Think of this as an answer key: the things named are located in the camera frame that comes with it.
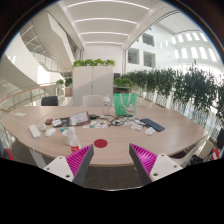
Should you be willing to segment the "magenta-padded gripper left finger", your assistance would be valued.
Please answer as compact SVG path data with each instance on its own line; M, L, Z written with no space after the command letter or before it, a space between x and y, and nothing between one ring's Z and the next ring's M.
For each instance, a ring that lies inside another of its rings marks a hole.
M90 144L67 157L56 157L44 170L81 186L93 155L94 148Z

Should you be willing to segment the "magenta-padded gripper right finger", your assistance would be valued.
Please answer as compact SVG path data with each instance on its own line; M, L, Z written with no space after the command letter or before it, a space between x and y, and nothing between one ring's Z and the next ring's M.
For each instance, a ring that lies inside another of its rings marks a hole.
M147 149L130 143L129 154L143 185L159 180L182 169L166 154L154 154Z

